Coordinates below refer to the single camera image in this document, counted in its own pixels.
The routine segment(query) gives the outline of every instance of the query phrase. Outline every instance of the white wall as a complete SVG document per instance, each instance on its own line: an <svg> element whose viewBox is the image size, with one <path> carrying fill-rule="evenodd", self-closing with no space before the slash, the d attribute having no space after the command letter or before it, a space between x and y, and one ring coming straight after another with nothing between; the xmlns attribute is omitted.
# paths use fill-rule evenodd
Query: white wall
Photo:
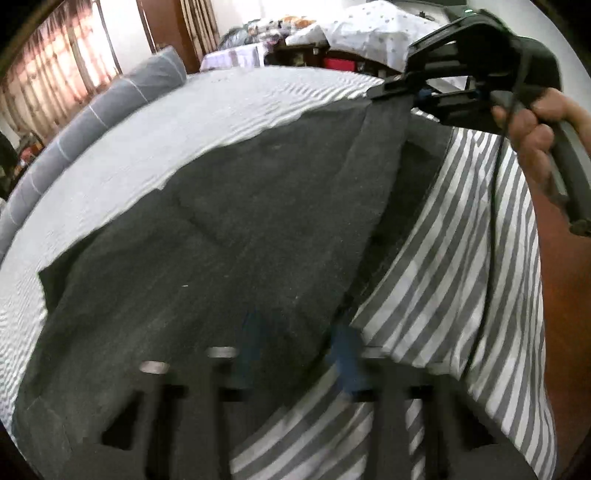
<svg viewBox="0 0 591 480"><path fill-rule="evenodd" d="M121 70L128 73L152 55L136 0L101 0L100 5Z"/></svg>
<svg viewBox="0 0 591 480"><path fill-rule="evenodd" d="M467 0L474 8L486 8L514 33L534 38L558 58L564 92L591 112L591 78L557 27L530 0Z"/></svg>

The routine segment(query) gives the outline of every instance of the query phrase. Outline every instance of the red object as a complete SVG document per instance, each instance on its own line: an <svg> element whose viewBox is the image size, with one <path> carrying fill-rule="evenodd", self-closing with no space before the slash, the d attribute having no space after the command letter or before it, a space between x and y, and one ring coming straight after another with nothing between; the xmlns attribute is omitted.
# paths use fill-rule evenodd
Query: red object
<svg viewBox="0 0 591 480"><path fill-rule="evenodd" d="M341 72L354 72L355 62L353 60L324 59L324 68L329 70L340 70Z"/></svg>

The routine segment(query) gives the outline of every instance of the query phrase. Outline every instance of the wooden door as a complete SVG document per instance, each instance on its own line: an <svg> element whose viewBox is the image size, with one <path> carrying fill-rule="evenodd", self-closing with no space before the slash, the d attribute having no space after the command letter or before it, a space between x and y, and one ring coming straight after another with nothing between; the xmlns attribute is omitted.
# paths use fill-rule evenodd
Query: wooden door
<svg viewBox="0 0 591 480"><path fill-rule="evenodd" d="M180 0L137 0L139 16L153 52L173 46L183 59L187 73L199 71Z"/></svg>

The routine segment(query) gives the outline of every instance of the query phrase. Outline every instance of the gray pillow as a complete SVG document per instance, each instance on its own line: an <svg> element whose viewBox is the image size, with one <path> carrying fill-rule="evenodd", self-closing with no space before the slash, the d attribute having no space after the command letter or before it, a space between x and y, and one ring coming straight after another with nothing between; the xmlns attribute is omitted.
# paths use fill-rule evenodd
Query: gray pillow
<svg viewBox="0 0 591 480"><path fill-rule="evenodd" d="M166 47L133 72L115 79L52 140L24 174L0 216L0 263L33 208L61 173L133 112L187 81L183 61Z"/></svg>

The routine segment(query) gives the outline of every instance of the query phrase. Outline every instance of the clothing pile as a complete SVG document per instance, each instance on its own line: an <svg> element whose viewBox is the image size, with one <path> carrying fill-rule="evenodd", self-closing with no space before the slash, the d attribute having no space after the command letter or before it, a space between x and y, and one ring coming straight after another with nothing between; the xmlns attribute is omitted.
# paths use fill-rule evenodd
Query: clothing pile
<svg viewBox="0 0 591 480"><path fill-rule="evenodd" d="M231 28L221 39L218 50L269 42L277 44L296 32L314 24L316 20L287 15L280 19L263 18L247 22L241 27Z"/></svg>

